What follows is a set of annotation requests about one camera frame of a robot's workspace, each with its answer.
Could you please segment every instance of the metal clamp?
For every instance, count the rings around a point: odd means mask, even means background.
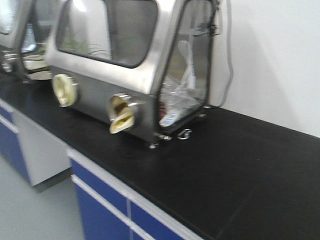
[[[190,128],[186,128],[177,135],[177,138],[179,140],[188,140],[190,138],[191,133],[192,133],[192,130]]]

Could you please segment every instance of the anaerobic chamber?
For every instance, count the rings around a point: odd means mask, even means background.
[[[150,144],[207,104],[215,0],[65,0],[46,61],[61,107]]]
[[[49,80],[45,51],[58,0],[0,0],[0,69],[25,82]]]

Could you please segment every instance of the stainless steel panel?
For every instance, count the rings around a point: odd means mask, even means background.
[[[115,94],[126,93],[138,103],[139,108],[137,124],[128,130],[128,132],[150,143],[155,143],[159,140],[155,135],[155,132],[158,130],[156,119],[158,109],[155,107],[156,98],[154,96],[141,94],[78,73],[70,73],[67,70],[54,66],[51,67],[51,71],[54,75],[67,73],[73,78],[75,83],[78,84],[79,96],[78,101],[72,108],[107,123],[105,126],[106,133],[109,131],[109,124],[111,123],[107,109],[109,101]]]

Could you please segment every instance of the glove box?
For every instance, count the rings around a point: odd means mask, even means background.
[[[148,143],[170,139],[207,104],[212,0],[65,0],[46,61],[61,107]]]

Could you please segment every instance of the cable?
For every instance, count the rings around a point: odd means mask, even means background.
[[[231,6],[231,0],[226,0],[226,11],[227,11],[227,18],[228,18],[228,24],[227,24],[227,30],[226,30],[226,51],[227,51],[227,63],[229,67],[229,79],[225,86],[225,90],[223,93],[223,98],[221,100],[221,103],[217,106],[210,105],[209,109],[217,109],[222,107],[227,100],[228,93],[230,86],[234,80],[235,71],[234,66],[232,62],[232,45],[231,45],[231,33],[232,33],[232,6]]]

